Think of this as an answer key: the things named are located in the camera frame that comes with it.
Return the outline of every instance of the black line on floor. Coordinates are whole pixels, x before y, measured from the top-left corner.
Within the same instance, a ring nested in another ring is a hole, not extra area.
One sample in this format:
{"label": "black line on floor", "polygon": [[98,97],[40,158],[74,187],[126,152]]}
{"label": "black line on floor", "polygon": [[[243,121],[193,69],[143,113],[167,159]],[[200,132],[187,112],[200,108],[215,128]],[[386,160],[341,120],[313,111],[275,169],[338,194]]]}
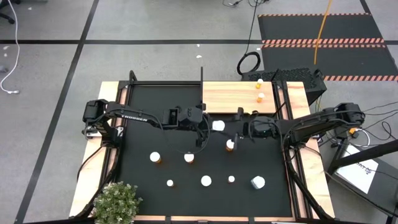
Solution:
{"label": "black line on floor", "polygon": [[[18,40],[18,44],[79,44],[80,40]],[[15,44],[15,40],[0,40],[0,44]]]}
{"label": "black line on floor", "polygon": [[385,40],[386,45],[398,45],[398,40]]}
{"label": "black line on floor", "polygon": [[371,14],[371,10],[369,9],[369,6],[368,6],[368,4],[366,3],[366,1],[365,1],[365,0],[360,0],[360,1],[361,1],[363,10],[364,10],[365,12]]}
{"label": "black line on floor", "polygon": [[68,90],[69,90],[70,84],[72,82],[73,75],[75,74],[75,70],[76,70],[80,55],[81,55],[81,51],[83,50],[84,40],[87,38],[88,30],[90,29],[91,22],[93,21],[94,14],[95,14],[96,8],[98,6],[98,1],[99,0],[94,0],[93,5],[91,6],[90,13],[88,14],[87,21],[86,21],[85,27],[83,29],[83,33],[81,34],[80,41],[76,48],[75,55],[73,56],[72,63],[70,65],[67,77],[65,79],[65,83],[63,84],[62,91],[61,91],[60,97],[58,99],[57,106],[55,107],[55,111],[52,116],[49,129],[47,130],[47,134],[44,137],[42,148],[41,148],[39,156],[37,158],[36,165],[33,169],[32,176],[30,177],[29,183],[27,185],[27,188],[26,188],[26,191],[24,194],[24,198],[22,199],[21,205],[19,206],[18,213],[17,213],[14,223],[23,223],[23,221],[25,219],[27,209],[29,207],[30,201],[32,200],[32,196],[33,196],[34,190],[36,188],[37,181],[39,180],[40,173],[42,171],[45,158],[47,157],[47,153],[49,151],[50,143],[53,138],[55,128],[57,127],[58,120],[61,115],[63,104],[67,98]]}
{"label": "black line on floor", "polygon": [[[79,44],[80,40],[18,40],[19,44]],[[159,45],[159,44],[247,44],[248,40],[85,40],[84,44]],[[15,44],[15,40],[0,40],[0,44]],[[262,44],[262,40],[250,40]]]}
{"label": "black line on floor", "polygon": [[[159,44],[247,44],[248,40],[86,40],[85,44],[109,45],[159,45]],[[262,40],[250,40],[250,44],[262,44]]]}

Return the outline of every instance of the potted plant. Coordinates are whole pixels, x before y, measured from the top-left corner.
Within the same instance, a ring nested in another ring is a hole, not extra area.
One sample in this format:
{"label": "potted plant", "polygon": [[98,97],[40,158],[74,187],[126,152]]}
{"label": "potted plant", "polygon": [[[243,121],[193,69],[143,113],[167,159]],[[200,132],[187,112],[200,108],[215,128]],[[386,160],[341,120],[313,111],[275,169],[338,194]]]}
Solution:
{"label": "potted plant", "polygon": [[130,224],[137,215],[142,198],[136,198],[137,186],[123,182],[110,183],[94,200],[94,217],[97,224]]}

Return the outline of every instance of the black tabletop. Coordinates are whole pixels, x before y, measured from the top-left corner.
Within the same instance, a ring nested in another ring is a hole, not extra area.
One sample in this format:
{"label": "black tabletop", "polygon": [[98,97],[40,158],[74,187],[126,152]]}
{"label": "black tabletop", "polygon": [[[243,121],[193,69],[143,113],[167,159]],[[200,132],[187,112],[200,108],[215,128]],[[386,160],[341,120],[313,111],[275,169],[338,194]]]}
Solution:
{"label": "black tabletop", "polygon": [[[194,106],[200,102],[200,86],[135,86],[129,105],[161,116],[163,110]],[[230,115],[212,114],[216,119]],[[227,123],[232,133],[241,124]],[[137,185],[137,196],[144,199],[140,215],[180,215],[217,217],[291,217],[288,183],[278,139],[248,139],[234,152],[225,149],[228,137],[212,134],[207,147],[195,154],[193,164],[179,151],[197,151],[196,133],[162,131],[149,124],[128,121],[117,181]],[[154,164],[149,155],[160,153],[162,162]],[[204,187],[200,179],[209,175],[212,184]],[[228,176],[235,182],[229,184]],[[250,180],[260,175],[266,184],[256,190]],[[168,187],[167,180],[175,186]]]}

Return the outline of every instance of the white cable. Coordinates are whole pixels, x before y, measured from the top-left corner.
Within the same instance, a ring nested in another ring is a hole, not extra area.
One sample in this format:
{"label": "white cable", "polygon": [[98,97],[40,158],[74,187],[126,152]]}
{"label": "white cable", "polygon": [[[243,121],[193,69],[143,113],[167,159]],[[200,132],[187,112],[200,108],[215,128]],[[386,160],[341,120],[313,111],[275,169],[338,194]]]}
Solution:
{"label": "white cable", "polygon": [[365,130],[361,129],[361,128],[357,128],[356,131],[362,131],[363,133],[365,133],[366,137],[368,138],[368,143],[364,146],[361,145],[357,145],[357,144],[353,144],[356,147],[369,147],[369,145],[371,144],[371,138],[369,137],[368,132],[366,132]]}
{"label": "white cable", "polygon": [[13,94],[13,93],[18,94],[19,90],[10,91],[10,90],[6,90],[6,89],[4,89],[2,87],[2,83],[13,73],[13,71],[17,67],[18,59],[19,59],[19,51],[20,51],[20,47],[19,47],[19,44],[18,44],[18,18],[17,18],[17,14],[15,13],[14,7],[12,6],[10,0],[8,0],[8,4],[10,5],[12,13],[14,13],[14,17],[15,17],[15,43],[17,44],[17,47],[18,47],[18,53],[17,53],[17,58],[15,60],[14,68],[12,68],[12,70],[1,80],[0,87],[1,87],[2,91],[5,91],[8,94]]}

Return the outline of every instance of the hazard stripe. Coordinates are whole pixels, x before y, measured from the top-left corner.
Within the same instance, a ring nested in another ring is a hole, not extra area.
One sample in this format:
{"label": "hazard stripe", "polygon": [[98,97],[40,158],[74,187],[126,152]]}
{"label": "hazard stripe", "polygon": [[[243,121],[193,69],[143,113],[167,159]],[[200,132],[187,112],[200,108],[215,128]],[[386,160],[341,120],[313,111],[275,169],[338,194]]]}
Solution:
{"label": "hazard stripe", "polygon": [[324,81],[398,81],[398,75],[326,75]]}
{"label": "hazard stripe", "polygon": [[[279,42],[280,42],[280,40],[272,40],[271,44],[264,44],[262,47],[263,48],[265,48],[265,47],[316,47],[315,44],[303,44],[303,41],[301,39],[297,40],[297,44],[295,44],[296,40],[293,40],[292,44],[278,44]],[[386,45],[385,44],[318,44],[318,48],[386,48]]]}
{"label": "hazard stripe", "polygon": [[[263,40],[263,44],[316,44],[316,39],[272,39]],[[318,44],[333,44],[333,47],[342,47],[342,44],[352,44],[352,47],[385,47],[382,38],[345,38],[345,39],[320,39]]]}
{"label": "hazard stripe", "polygon": [[[324,16],[323,13],[306,13],[306,14],[260,14],[258,17],[263,16]],[[328,16],[371,16],[370,13],[329,13]]]}

